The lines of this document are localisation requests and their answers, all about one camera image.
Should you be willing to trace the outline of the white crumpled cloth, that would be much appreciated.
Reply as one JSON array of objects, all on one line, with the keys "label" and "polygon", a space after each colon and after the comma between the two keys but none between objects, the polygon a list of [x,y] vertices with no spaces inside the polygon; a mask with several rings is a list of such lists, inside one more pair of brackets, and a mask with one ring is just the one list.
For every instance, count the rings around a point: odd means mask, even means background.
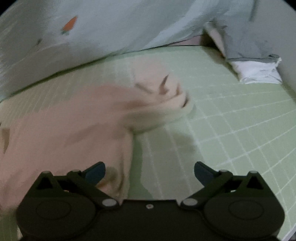
[{"label": "white crumpled cloth", "polygon": [[236,72],[239,82],[243,84],[266,83],[282,84],[282,78],[277,70],[281,57],[275,62],[233,61],[231,67]]}]

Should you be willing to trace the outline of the beige long sleeve shirt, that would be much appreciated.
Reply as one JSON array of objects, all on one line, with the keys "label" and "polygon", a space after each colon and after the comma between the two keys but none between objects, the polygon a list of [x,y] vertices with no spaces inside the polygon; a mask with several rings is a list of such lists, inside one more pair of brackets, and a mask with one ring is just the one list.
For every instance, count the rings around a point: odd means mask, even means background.
[{"label": "beige long sleeve shirt", "polygon": [[1,212],[15,209],[39,174],[65,175],[103,162],[95,187],[123,201],[130,187],[133,135],[175,121],[192,108],[187,92],[161,63],[134,66],[135,84],[89,86],[1,128]]}]

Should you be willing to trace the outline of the grey hanging fabric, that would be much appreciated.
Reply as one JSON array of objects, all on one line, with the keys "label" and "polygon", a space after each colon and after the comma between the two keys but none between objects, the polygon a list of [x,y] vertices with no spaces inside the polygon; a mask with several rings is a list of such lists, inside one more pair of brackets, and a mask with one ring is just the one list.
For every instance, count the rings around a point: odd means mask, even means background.
[{"label": "grey hanging fabric", "polygon": [[205,30],[228,62],[295,60],[295,10],[285,1],[254,1],[250,16],[217,16]]}]

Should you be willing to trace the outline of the carrot print light sheet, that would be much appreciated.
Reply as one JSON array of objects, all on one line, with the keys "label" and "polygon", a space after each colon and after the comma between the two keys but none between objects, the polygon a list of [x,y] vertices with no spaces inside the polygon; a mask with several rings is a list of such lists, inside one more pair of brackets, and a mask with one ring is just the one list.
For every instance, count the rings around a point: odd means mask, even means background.
[{"label": "carrot print light sheet", "polygon": [[109,55],[201,35],[220,15],[250,18],[253,1],[16,1],[1,15],[1,99]]}]

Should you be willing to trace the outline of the green grid cutting mat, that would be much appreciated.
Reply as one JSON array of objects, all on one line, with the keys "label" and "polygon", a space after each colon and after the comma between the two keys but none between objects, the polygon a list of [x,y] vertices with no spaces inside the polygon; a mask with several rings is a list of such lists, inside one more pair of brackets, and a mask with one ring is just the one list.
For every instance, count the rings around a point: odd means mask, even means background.
[{"label": "green grid cutting mat", "polygon": [[194,101],[185,118],[141,133],[134,142],[129,198],[177,199],[201,188],[201,161],[235,175],[262,174],[285,210],[279,238],[295,233],[295,93],[285,85],[241,84],[221,54],[165,47],[106,58],[56,76],[1,103],[1,124],[47,110],[87,85],[131,86],[135,70],[156,63]]}]

